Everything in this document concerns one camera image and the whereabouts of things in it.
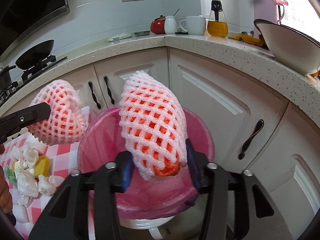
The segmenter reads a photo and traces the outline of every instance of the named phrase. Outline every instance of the kitchen counter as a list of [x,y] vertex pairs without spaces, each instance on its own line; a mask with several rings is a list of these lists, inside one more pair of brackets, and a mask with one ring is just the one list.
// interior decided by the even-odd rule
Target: kitchen counter
[[164,46],[211,58],[260,80],[297,105],[320,127],[320,82],[312,76],[303,76],[276,61],[269,51],[240,41],[175,34],[132,37],[115,42],[105,39],[61,55],[57,59],[64,56],[68,59],[15,93],[0,107],[0,116],[35,89],[77,68],[116,55]]

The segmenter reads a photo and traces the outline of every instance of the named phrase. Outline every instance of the pink thermos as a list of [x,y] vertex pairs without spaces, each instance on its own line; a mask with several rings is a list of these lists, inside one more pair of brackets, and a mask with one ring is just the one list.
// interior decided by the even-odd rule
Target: pink thermos
[[[279,24],[284,16],[279,18],[278,5],[288,5],[286,0],[253,0],[254,19],[264,19],[275,24]],[[260,32],[254,28],[254,37],[258,37]]]

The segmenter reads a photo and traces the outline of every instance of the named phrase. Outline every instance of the yellow sponge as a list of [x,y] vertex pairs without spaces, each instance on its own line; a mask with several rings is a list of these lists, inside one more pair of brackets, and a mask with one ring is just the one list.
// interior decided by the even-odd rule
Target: yellow sponge
[[42,174],[45,177],[49,177],[49,169],[50,169],[50,159],[45,156],[39,156],[39,160],[35,166],[34,175],[37,178],[40,174]]

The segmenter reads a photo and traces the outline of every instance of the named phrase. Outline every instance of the window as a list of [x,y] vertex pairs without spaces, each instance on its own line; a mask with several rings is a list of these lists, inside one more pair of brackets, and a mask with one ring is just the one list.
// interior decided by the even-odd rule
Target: window
[[320,19],[308,0],[287,0],[281,24],[301,31],[320,41]]

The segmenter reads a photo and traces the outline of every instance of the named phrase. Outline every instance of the red checkered tablecloth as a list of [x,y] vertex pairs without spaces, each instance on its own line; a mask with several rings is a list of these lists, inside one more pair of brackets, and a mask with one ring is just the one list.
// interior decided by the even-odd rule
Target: red checkered tablecloth
[[[88,107],[82,108],[82,113],[85,115],[87,121],[87,127],[91,119],[95,117],[95,113]],[[0,165],[5,168],[6,165],[12,166],[13,160],[10,159],[9,153],[13,146],[21,148],[26,141],[28,133],[24,133],[21,136],[13,139],[9,143],[5,144],[5,152],[3,155],[0,155]],[[64,144],[64,145],[55,145],[48,146],[45,155],[51,160],[50,175],[56,175],[66,178],[69,173],[78,167],[77,155],[78,155],[79,143]],[[9,184],[9,191],[12,195],[12,200],[14,204],[17,204],[18,200],[18,190],[10,183],[7,179],[6,181]],[[39,194],[39,197],[33,199],[31,205],[27,208],[29,223],[20,224],[17,222],[15,228],[23,236],[24,239],[28,239],[28,236],[39,218],[41,212],[49,202],[51,197],[46,195]],[[90,239],[94,239],[94,229],[93,229],[93,220],[92,220],[92,207],[93,204],[89,202],[89,233]]]

